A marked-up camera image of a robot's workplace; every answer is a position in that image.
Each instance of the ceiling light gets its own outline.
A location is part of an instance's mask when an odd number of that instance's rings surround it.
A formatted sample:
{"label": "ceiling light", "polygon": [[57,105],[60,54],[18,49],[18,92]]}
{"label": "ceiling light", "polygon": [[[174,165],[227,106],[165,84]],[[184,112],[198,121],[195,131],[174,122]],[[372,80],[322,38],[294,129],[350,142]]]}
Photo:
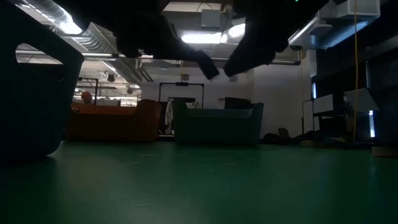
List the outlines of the ceiling light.
{"label": "ceiling light", "polygon": [[72,16],[62,7],[60,9],[67,16],[66,21],[60,24],[60,29],[66,34],[81,34],[83,30],[73,22]]}
{"label": "ceiling light", "polygon": [[191,33],[182,35],[181,39],[187,44],[219,44],[221,33]]}
{"label": "ceiling light", "polygon": [[222,44],[226,44],[226,43],[228,42],[228,35],[224,34],[224,35],[221,37],[220,42],[221,42]]}
{"label": "ceiling light", "polygon": [[236,25],[229,29],[228,34],[232,38],[240,37],[240,36],[244,35],[245,28],[246,28],[246,24]]}
{"label": "ceiling light", "polygon": [[61,22],[60,29],[66,34],[80,34],[83,32],[73,21]]}

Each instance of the person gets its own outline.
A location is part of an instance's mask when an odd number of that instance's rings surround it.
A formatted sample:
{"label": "person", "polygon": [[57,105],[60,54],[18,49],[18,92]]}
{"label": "person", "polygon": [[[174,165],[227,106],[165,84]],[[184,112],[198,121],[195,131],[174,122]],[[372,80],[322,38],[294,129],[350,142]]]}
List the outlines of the person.
{"label": "person", "polygon": [[83,100],[84,104],[90,105],[91,101],[93,100],[93,96],[90,92],[84,91],[83,93],[81,93],[81,99]]}

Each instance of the black machine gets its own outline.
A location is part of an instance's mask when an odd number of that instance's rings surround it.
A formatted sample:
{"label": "black machine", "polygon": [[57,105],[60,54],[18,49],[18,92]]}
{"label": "black machine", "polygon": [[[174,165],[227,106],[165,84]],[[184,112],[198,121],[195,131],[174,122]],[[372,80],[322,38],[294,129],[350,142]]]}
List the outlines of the black machine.
{"label": "black machine", "polygon": [[[54,0],[83,30],[95,22],[112,31],[118,50],[131,58],[139,50],[154,58],[197,62],[208,79],[219,74],[206,53],[194,50],[175,33],[161,14],[170,0]],[[267,65],[276,52],[288,47],[288,38],[303,27],[329,0],[225,0],[238,17],[246,18],[246,34],[224,66],[227,76]]]}

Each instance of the blue light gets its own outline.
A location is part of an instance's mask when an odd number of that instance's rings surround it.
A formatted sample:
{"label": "blue light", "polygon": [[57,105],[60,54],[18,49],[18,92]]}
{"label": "blue light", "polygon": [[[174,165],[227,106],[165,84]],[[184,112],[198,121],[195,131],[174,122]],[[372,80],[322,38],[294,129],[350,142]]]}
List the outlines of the blue light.
{"label": "blue light", "polygon": [[314,99],[317,98],[317,84],[316,83],[312,84],[312,98],[314,98]]}
{"label": "blue light", "polygon": [[376,132],[374,130],[373,111],[369,111],[369,127],[371,132],[371,138],[376,137]]}

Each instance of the cable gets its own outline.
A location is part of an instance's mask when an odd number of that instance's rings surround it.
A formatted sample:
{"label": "cable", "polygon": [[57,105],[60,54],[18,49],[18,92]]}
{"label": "cable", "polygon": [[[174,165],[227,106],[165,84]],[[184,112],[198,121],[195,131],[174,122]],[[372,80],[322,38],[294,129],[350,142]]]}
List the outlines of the cable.
{"label": "cable", "polygon": [[303,87],[303,49],[300,50],[300,75],[298,76],[298,79],[301,82],[301,112],[302,112],[302,129],[304,130],[304,87]]}
{"label": "cable", "polygon": [[199,8],[200,8],[200,6],[203,5],[203,4],[208,5],[212,10],[214,10],[214,8],[213,8],[210,4],[208,4],[207,2],[202,2],[202,3],[199,4],[199,6],[198,6],[198,8],[197,8],[197,12],[199,12]]}
{"label": "cable", "polygon": [[181,61],[181,70],[180,70],[180,75],[184,74],[184,61]]}
{"label": "cable", "polygon": [[354,131],[353,131],[353,139],[355,139],[356,135],[356,119],[357,119],[357,113],[358,113],[358,77],[359,77],[359,72],[358,72],[358,35],[357,35],[357,0],[354,0],[354,24],[355,24],[355,105],[354,105]]}

